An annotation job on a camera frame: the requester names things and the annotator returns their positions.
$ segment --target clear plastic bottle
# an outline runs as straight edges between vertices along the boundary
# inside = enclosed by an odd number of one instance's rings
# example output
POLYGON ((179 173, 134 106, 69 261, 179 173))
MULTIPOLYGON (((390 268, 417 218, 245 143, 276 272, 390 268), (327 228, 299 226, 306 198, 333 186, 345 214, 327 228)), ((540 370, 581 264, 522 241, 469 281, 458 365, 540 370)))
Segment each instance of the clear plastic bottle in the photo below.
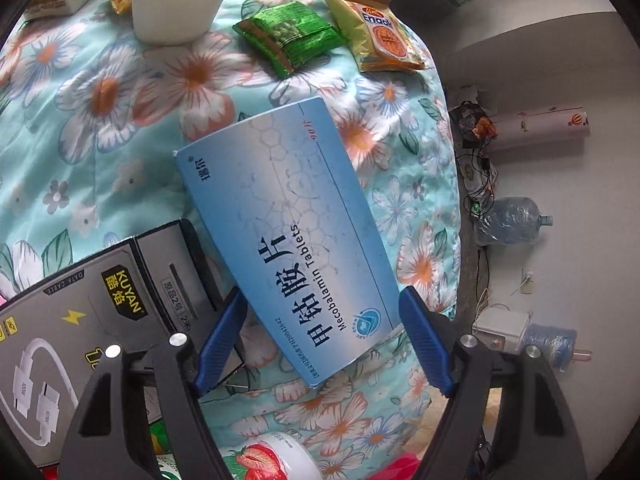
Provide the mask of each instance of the clear plastic bottle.
POLYGON ((540 227, 553 225, 552 216, 543 216, 526 196, 499 198, 481 219, 474 222, 476 242, 484 245, 527 244, 536 240, 540 227))

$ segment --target gray floor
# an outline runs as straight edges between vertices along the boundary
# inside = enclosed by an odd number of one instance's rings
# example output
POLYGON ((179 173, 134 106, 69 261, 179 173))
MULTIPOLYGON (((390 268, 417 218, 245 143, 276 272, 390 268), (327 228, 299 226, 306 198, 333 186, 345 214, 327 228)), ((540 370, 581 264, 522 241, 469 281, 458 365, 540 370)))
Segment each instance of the gray floor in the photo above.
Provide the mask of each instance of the gray floor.
MULTIPOLYGON (((468 332, 474 322, 476 314, 476 275, 478 272, 478 249, 474 241, 474 230, 468 213, 462 207, 462 200, 466 195, 465 184, 458 170, 458 189, 460 190, 460 247, 462 262, 460 265, 460 284, 458 285, 458 303, 455 325, 459 330, 468 332)), ((478 294, 487 286, 488 270, 484 253, 480 259, 480 273, 478 275, 478 294)))

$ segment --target blue circular logo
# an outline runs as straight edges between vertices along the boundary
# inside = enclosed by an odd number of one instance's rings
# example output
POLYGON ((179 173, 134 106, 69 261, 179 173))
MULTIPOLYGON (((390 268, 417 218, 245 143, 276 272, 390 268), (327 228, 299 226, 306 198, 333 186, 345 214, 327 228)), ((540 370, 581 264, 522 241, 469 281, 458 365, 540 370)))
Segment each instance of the blue circular logo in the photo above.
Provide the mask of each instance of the blue circular logo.
POLYGON ((369 337, 380 327, 380 311, 376 308, 366 308, 354 316, 353 332, 361 339, 369 337))

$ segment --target white cable illustration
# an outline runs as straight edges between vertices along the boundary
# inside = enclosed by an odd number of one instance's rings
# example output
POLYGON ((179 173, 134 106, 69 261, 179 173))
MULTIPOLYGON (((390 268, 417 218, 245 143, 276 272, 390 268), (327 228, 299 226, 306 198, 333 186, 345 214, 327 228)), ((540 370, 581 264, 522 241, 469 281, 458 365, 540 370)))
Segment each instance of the white cable illustration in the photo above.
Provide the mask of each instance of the white cable illustration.
MULTIPOLYGON (((60 376, 65 383, 66 390, 71 397, 71 403, 74 409, 78 407, 78 397, 71 384, 71 379, 66 373, 65 365, 62 364, 60 356, 54 350, 49 342, 41 338, 36 338, 29 343, 22 357, 20 358, 20 366, 15 367, 14 371, 14 408, 26 419, 31 407, 31 391, 33 389, 33 381, 30 379, 31 367, 33 366, 33 355, 36 350, 42 348, 46 350, 52 357, 53 361, 60 372, 60 376)), ((44 447, 51 442, 51 433, 56 432, 58 426, 58 402, 60 394, 47 383, 42 384, 42 390, 38 396, 38 405, 36 407, 36 420, 40 423, 40 439, 32 437, 20 424, 14 415, 12 408, 4 400, 4 395, 0 392, 0 400, 9 413, 9 416, 15 425, 24 433, 31 442, 36 446, 44 447)))

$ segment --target blue gripper pad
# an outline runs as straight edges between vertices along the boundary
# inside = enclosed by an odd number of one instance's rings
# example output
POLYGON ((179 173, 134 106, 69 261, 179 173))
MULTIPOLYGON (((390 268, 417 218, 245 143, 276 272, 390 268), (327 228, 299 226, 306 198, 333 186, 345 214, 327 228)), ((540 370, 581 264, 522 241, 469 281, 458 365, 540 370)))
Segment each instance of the blue gripper pad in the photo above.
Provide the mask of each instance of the blue gripper pad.
POLYGON ((236 289, 218 324, 212 330, 198 356, 198 375, 193 381, 198 394, 203 396, 218 384, 226 360, 231 349, 238 340, 238 335, 247 313, 246 298, 236 289))
POLYGON ((400 293, 398 310, 400 321, 414 346, 415 355, 427 380, 445 397, 449 397, 455 387, 450 375, 451 355, 438 337, 430 318, 436 324, 440 324, 440 320, 433 316, 441 317, 446 323, 450 321, 441 314, 430 312, 412 286, 400 293))

